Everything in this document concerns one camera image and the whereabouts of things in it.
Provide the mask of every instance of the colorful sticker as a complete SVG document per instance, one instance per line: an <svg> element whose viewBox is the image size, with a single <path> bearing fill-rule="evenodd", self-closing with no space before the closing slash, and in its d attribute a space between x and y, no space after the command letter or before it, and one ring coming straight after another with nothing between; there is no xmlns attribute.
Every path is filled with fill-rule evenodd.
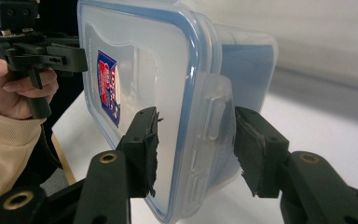
<svg viewBox="0 0 358 224"><path fill-rule="evenodd" d="M98 50L98 86L103 110L118 127L120 101L117 62Z"/></svg>

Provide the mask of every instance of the container lid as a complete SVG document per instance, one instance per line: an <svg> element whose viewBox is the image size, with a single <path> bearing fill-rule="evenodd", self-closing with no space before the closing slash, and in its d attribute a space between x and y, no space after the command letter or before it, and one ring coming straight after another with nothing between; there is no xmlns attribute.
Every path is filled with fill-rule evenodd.
<svg viewBox="0 0 358 224"><path fill-rule="evenodd" d="M157 107L156 197L146 201L161 222L191 216L239 170L231 81L219 75L223 27L161 1L79 0L77 11L91 115L116 148L135 114Z"/></svg>

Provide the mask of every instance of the sweater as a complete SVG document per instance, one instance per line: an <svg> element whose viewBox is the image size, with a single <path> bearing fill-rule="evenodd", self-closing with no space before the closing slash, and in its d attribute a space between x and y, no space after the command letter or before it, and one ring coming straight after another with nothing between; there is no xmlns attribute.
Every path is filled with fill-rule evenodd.
<svg viewBox="0 0 358 224"><path fill-rule="evenodd" d="M0 116L0 196L11 190L25 168L44 121Z"/></svg>

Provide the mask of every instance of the plastic food container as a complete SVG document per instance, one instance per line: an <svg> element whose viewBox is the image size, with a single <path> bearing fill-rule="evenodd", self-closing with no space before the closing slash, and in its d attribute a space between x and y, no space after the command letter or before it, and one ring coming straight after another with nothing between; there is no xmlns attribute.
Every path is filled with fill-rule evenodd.
<svg viewBox="0 0 358 224"><path fill-rule="evenodd" d="M260 110L277 58L264 33L212 24L174 2L79 0L86 101L112 147L135 114L156 106L156 197L163 223L199 209L237 176L234 105Z"/></svg>

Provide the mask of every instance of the human hand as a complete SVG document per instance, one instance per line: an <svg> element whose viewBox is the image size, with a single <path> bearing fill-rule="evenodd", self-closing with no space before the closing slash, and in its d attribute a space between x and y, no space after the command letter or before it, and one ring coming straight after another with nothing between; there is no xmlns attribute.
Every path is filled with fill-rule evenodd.
<svg viewBox="0 0 358 224"><path fill-rule="evenodd" d="M40 73L43 89L35 88L29 77L14 80L7 63L0 60L0 115L11 119L28 119L31 111L27 98L47 97L51 101L58 89L57 75L53 70Z"/></svg>

